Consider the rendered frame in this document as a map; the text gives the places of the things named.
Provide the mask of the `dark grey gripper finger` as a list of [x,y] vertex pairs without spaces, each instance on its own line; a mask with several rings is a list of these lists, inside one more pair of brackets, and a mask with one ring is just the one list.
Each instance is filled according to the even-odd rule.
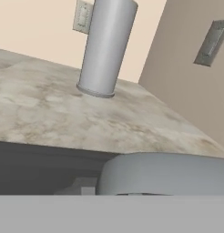
[[94,196],[96,184],[96,177],[77,177],[70,187],[58,190],[56,195]]

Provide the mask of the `dark grey sink basin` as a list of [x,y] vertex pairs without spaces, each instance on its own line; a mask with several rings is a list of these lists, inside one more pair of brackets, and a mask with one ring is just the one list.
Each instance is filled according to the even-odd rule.
[[113,152],[0,141],[0,195],[52,195],[77,177],[98,177]]

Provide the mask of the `beige wall socket plate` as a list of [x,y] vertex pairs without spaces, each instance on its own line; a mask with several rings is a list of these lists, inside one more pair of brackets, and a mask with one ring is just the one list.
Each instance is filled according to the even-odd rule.
[[85,2],[84,0],[77,0],[73,29],[87,35],[89,33],[92,12],[92,4]]

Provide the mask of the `grey wall socket plate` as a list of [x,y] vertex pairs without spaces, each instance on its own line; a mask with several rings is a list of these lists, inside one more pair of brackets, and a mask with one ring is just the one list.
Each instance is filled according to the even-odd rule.
[[224,41],[224,20],[213,21],[194,60],[196,65],[211,66]]

